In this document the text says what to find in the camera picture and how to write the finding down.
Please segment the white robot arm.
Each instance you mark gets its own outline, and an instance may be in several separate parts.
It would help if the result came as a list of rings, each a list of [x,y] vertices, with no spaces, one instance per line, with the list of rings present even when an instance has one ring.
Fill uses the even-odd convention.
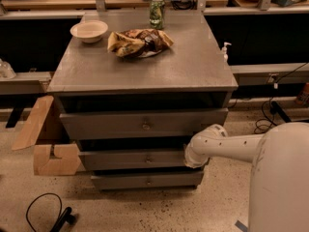
[[[247,232],[309,232],[308,123],[241,136],[212,125],[184,147],[188,167],[201,167],[213,157],[252,164]]]

